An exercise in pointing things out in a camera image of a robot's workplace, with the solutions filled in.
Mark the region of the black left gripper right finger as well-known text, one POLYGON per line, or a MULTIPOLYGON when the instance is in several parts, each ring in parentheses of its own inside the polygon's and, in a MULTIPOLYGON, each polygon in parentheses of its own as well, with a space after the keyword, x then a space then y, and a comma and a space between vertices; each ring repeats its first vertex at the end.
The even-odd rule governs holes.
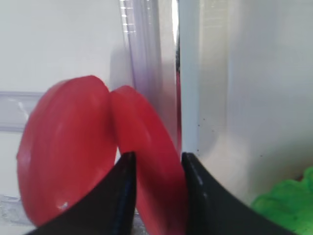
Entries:
POLYGON ((243 204, 193 153, 181 158, 188 189, 188 235, 290 235, 243 204))

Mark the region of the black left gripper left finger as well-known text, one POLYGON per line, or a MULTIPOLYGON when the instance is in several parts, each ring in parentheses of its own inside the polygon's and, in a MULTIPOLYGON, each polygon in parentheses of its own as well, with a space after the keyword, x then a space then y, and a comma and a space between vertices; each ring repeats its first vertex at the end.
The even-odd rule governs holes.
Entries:
POLYGON ((136 205, 136 154, 126 152, 77 203, 31 235, 130 235, 136 205))

